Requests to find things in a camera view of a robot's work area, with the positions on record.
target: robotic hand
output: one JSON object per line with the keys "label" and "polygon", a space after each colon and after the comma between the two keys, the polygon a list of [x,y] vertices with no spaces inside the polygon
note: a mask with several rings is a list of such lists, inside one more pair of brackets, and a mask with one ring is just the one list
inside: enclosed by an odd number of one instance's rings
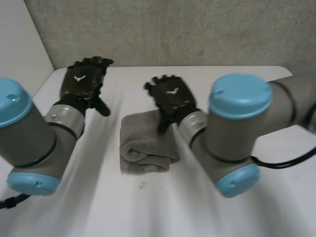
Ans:
{"label": "robotic hand", "polygon": [[159,108],[160,123],[158,133],[163,134],[172,123],[179,123],[187,115],[199,111],[196,101],[188,86],[180,77],[163,75],[162,78],[152,78],[151,83],[146,83],[148,90]]}
{"label": "robotic hand", "polygon": [[84,100],[88,108],[95,108],[101,115],[109,116],[110,110],[99,98],[99,94],[110,64],[113,64],[113,60],[101,57],[85,58],[82,62],[75,62],[66,72],[60,97],[75,96]]}
{"label": "robotic hand", "polygon": [[7,184],[22,195],[0,202],[11,208],[30,195],[53,194],[75,144],[83,134],[85,111],[109,116],[99,98],[111,59],[85,58],[65,74],[60,100],[41,116],[29,94],[15,81],[0,79],[0,155],[14,167]]}
{"label": "robotic hand", "polygon": [[282,163],[266,163],[251,155],[256,139],[289,126],[300,125],[316,132],[316,72],[265,82],[253,75],[231,74],[213,84],[209,113],[196,108],[190,90],[176,76],[153,78],[145,89],[161,113],[163,132],[176,122],[215,188],[232,198],[259,180],[258,166],[282,169],[316,154]]}

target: gray wall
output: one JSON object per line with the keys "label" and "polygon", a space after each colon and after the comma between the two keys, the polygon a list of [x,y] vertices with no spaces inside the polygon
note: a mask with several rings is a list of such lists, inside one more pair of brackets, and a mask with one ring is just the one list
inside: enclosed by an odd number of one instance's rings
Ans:
{"label": "gray wall", "polygon": [[114,66],[316,68],[316,0],[25,0],[58,69]]}

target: white wall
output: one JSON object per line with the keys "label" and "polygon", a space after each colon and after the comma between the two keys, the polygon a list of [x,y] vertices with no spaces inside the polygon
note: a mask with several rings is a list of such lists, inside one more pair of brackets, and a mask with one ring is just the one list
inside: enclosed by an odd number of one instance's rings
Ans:
{"label": "white wall", "polygon": [[53,71],[23,0],[0,0],[0,78],[34,95]]}

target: black ring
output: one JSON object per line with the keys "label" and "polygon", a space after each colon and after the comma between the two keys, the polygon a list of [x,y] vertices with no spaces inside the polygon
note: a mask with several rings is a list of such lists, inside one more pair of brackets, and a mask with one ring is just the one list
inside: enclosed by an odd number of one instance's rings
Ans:
{"label": "black ring", "polygon": [[206,131],[206,127],[203,127],[201,128],[196,134],[194,134],[194,136],[192,137],[191,141],[190,141],[190,144],[189,144],[189,147],[191,148],[193,142],[196,140],[196,138],[198,136],[200,136],[202,133],[204,133]]}
{"label": "black ring", "polygon": [[209,149],[204,146],[206,151],[214,158],[216,159],[217,161],[219,162],[222,162],[222,163],[228,163],[228,164],[240,164],[240,163],[244,163],[245,161],[248,160],[248,157],[244,158],[244,159],[239,159],[239,160],[227,160],[227,159],[223,159],[223,158],[220,158],[216,155],[214,155],[212,152],[209,151]]}
{"label": "black ring", "polygon": [[44,161],[47,157],[50,156],[50,154],[53,153],[53,151],[55,150],[56,148],[56,144],[57,144],[57,138],[56,138],[56,135],[55,135],[55,140],[54,140],[54,143],[52,145],[52,147],[49,149],[49,151],[44,155],[42,156],[41,158],[29,163],[29,164],[23,164],[23,165],[13,165],[14,167],[17,167],[17,168],[27,168],[27,167],[31,167],[31,166],[34,166],[34,165],[37,165],[39,163],[41,163],[42,161]]}
{"label": "black ring", "polygon": [[296,118],[296,115],[297,115],[297,108],[296,108],[297,106],[296,106],[295,100],[293,99],[293,97],[291,95],[291,92],[289,91],[289,89],[285,85],[283,85],[282,83],[280,83],[278,81],[273,80],[273,81],[270,81],[269,83],[274,83],[274,84],[279,85],[285,91],[285,93],[288,95],[288,97],[290,98],[293,110],[292,110],[292,115],[291,115],[291,119],[290,119],[288,127],[292,126],[293,122]]}
{"label": "black ring", "polygon": [[50,126],[59,127],[59,128],[62,128],[62,129],[64,129],[64,130],[66,130],[66,131],[69,132],[71,135],[73,135],[73,137],[75,138],[75,140],[78,140],[77,135],[75,134],[75,132],[72,131],[72,130],[71,130],[70,128],[68,128],[67,126],[62,125],[62,124],[60,124],[60,123],[55,123],[55,122],[48,122],[48,124],[49,124]]}

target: black cable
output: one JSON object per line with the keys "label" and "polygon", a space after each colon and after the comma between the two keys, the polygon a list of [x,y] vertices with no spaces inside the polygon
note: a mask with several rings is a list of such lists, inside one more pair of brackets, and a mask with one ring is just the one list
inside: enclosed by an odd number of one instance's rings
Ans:
{"label": "black cable", "polygon": [[251,159],[258,165],[258,166],[262,166],[262,167],[266,167],[266,168],[270,168],[270,169],[285,169],[294,165],[297,165],[301,162],[304,162],[306,160],[308,160],[309,158],[311,158],[312,156],[314,156],[316,154],[316,147],[313,148],[312,150],[310,150],[309,152],[307,152],[306,154],[296,158],[296,159],[292,159],[286,162],[281,162],[281,163],[266,163],[263,162],[261,160],[259,160],[256,157],[251,156]]}
{"label": "black cable", "polygon": [[4,209],[4,208],[10,209],[10,208],[16,207],[17,204],[25,201],[29,197],[30,197],[30,195],[20,194],[16,197],[7,198],[4,201],[0,201],[0,209]]}

